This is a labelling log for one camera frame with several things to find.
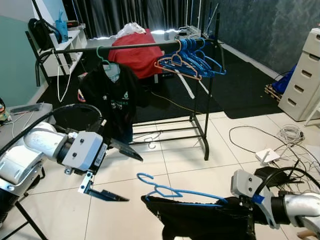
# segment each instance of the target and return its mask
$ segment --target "white power adapter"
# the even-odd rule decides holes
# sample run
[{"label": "white power adapter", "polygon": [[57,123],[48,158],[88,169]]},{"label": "white power adapter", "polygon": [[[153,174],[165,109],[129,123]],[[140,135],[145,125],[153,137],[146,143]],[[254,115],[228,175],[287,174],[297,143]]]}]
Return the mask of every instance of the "white power adapter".
[{"label": "white power adapter", "polygon": [[280,158],[280,156],[271,148],[256,152],[255,157],[261,162],[261,164],[266,164]]}]

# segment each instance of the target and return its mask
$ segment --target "dark gray wall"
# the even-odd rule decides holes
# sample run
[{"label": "dark gray wall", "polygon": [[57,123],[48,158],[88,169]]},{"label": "dark gray wall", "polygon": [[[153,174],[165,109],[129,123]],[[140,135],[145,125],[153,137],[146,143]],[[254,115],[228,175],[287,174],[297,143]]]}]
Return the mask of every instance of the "dark gray wall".
[{"label": "dark gray wall", "polygon": [[217,2],[219,39],[278,73],[298,62],[309,31],[320,23],[320,0],[213,0],[213,6]]}]

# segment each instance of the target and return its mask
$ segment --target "white plastic bag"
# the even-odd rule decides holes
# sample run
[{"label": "white plastic bag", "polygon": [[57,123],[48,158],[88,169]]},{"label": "white plastic bag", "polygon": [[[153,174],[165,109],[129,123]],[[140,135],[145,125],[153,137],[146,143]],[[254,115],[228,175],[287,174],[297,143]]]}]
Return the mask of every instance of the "white plastic bag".
[{"label": "white plastic bag", "polygon": [[124,27],[120,31],[118,31],[118,33],[115,35],[115,38],[118,39],[134,33],[145,34],[146,30],[142,28],[138,23],[130,22],[124,25]]}]

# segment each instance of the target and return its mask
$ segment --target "desk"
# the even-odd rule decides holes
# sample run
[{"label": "desk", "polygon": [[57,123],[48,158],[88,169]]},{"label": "desk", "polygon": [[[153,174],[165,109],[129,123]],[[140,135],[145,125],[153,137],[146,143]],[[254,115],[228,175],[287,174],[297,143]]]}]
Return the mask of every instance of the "desk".
[{"label": "desk", "polygon": [[[10,113],[11,109],[16,109],[16,108],[20,108],[20,107],[25,107],[27,105],[20,105],[20,106],[13,106],[13,107],[7,107],[6,110]],[[32,117],[30,118],[29,122],[27,123],[27,126],[30,125],[31,123],[33,123],[35,120],[37,120],[38,118],[42,117],[43,115],[51,112],[53,109],[52,105],[49,103],[42,103],[42,107],[40,108],[39,111],[35,111],[33,112],[27,112],[25,114],[23,114],[23,116],[20,115],[13,115],[10,113],[11,117],[12,117],[12,121],[15,121],[19,118],[19,120],[17,120],[14,123],[14,128],[13,128],[13,124],[7,124],[7,125],[2,125],[0,126],[0,149],[3,148],[9,141],[11,141],[13,139],[12,137],[12,129],[13,129],[13,134],[14,136],[18,135],[22,130],[23,127],[25,125],[25,123],[28,121],[28,119],[30,118],[31,114]],[[45,120],[46,122],[50,122],[50,123],[55,123],[55,119],[54,117],[50,117],[49,120]]]}]

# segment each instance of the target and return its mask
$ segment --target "wooden pallet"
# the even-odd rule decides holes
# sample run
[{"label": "wooden pallet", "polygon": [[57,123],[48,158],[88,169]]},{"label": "wooden pallet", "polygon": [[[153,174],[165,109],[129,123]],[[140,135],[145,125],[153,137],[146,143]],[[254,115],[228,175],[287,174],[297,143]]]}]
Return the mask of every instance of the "wooden pallet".
[{"label": "wooden pallet", "polygon": [[277,100],[278,102],[280,102],[282,98],[282,94],[277,93],[271,84],[265,85],[264,92],[270,95],[273,99]]}]

